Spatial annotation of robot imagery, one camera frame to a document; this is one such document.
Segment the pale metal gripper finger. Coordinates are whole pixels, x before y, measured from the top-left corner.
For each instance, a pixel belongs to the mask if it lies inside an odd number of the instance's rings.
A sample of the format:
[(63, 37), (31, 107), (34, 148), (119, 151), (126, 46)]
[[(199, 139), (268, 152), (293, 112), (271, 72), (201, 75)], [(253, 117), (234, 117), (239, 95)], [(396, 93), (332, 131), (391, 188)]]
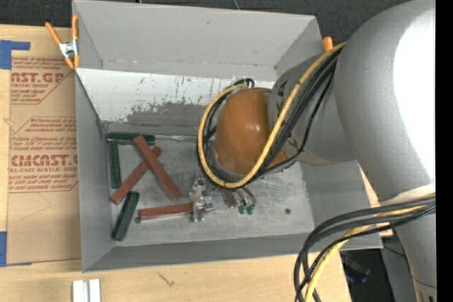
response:
[(192, 204), (192, 220), (201, 222), (205, 214), (215, 210), (212, 198), (206, 193), (200, 194), (190, 193), (190, 202)]
[(210, 184), (207, 178), (201, 173), (196, 173), (194, 182), (192, 185), (192, 191), (194, 195), (208, 195), (210, 190)]

